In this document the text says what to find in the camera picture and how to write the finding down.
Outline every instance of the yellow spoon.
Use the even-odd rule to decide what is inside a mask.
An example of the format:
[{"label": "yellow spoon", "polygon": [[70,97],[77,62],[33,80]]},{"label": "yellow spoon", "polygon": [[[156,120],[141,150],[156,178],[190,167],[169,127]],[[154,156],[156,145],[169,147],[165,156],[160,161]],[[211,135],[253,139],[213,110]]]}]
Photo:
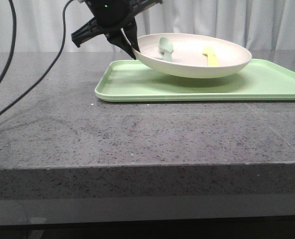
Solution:
[{"label": "yellow spoon", "polygon": [[208,66],[218,66],[219,65],[212,46],[205,46],[203,49],[203,55],[207,56],[207,65]]}]

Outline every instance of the black cable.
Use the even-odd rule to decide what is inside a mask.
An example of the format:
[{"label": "black cable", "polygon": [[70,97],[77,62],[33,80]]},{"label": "black cable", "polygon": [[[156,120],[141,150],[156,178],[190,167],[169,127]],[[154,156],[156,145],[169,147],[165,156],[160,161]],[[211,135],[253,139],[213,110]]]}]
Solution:
[{"label": "black cable", "polygon": [[48,74],[48,72],[51,70],[51,68],[53,67],[53,65],[56,63],[56,61],[59,59],[63,47],[64,47],[64,43],[66,40],[66,18],[65,18],[65,12],[66,9],[68,7],[68,5],[72,2],[73,0],[69,0],[66,5],[63,8],[62,11],[62,19],[63,19],[63,37],[62,37],[62,43],[61,43],[61,47],[60,50],[57,54],[57,56],[54,58],[54,60],[52,61],[52,63],[50,64],[50,66],[48,67],[48,69],[43,73],[43,75],[39,78],[39,80],[34,83],[28,90],[26,90],[21,96],[19,96],[16,100],[14,100],[11,104],[9,104],[6,108],[4,108],[2,111],[0,111],[0,116],[6,112],[8,109],[10,109],[14,104],[16,104],[18,101],[20,101],[25,95],[27,95],[35,86],[37,86],[42,80],[43,78]]},{"label": "black cable", "polygon": [[10,4],[10,8],[11,8],[11,13],[12,13],[12,40],[11,40],[11,47],[10,47],[10,52],[9,52],[9,56],[8,56],[8,60],[3,68],[3,71],[0,75],[0,83],[2,82],[5,74],[8,71],[8,68],[10,66],[12,57],[13,57],[13,52],[14,52],[14,46],[16,43],[16,33],[17,33],[17,17],[16,17],[16,11],[14,9],[13,6],[13,2],[12,0],[9,0],[9,4]]}]

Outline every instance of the green spoon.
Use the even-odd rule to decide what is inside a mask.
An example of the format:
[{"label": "green spoon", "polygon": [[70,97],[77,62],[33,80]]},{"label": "green spoon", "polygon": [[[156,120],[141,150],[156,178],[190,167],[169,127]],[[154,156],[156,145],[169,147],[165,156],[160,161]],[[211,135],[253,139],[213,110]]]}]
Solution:
[{"label": "green spoon", "polygon": [[172,61],[173,43],[166,37],[159,39],[158,47],[160,52],[163,53],[164,61]]}]

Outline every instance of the tray rim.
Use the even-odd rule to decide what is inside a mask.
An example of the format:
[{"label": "tray rim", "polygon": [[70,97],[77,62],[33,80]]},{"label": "tray rim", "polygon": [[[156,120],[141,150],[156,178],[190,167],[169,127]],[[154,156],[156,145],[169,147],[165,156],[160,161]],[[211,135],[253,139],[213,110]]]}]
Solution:
[{"label": "tray rim", "polygon": [[[274,62],[271,62],[269,60],[264,59],[251,59],[249,64],[257,63],[257,62],[263,62],[265,64],[272,65],[273,67],[278,68],[280,71],[285,71],[286,74],[291,74],[295,76],[295,72],[287,69],[286,67],[280,66]],[[198,102],[198,101],[295,101],[295,94],[240,94],[240,93],[182,93],[182,94],[169,94],[169,95],[153,95],[153,94],[133,94],[133,95],[126,95],[126,94],[120,94],[118,95],[118,98],[121,99],[115,99],[115,96],[112,96],[110,94],[105,94],[99,91],[99,89],[104,84],[104,81],[107,78],[107,75],[113,70],[113,66],[121,65],[121,64],[136,64],[136,65],[143,65],[145,67],[148,67],[144,65],[139,60],[116,60],[112,61],[106,71],[104,72],[102,78],[100,79],[99,83],[95,87],[95,94],[96,96],[103,101],[106,102]],[[205,98],[196,98],[197,96],[205,96]]]}]

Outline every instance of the spoon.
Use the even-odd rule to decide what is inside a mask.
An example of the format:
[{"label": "spoon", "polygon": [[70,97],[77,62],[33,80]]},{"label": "spoon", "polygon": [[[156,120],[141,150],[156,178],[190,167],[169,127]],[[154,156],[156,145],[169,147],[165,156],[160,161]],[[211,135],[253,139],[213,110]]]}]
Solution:
[{"label": "spoon", "polygon": [[158,47],[160,52],[163,53],[164,61],[172,61],[173,43],[166,37],[159,39]]},{"label": "spoon", "polygon": [[207,56],[208,66],[218,66],[218,61],[215,56],[215,51],[212,46],[205,46],[203,49],[203,55]]}]

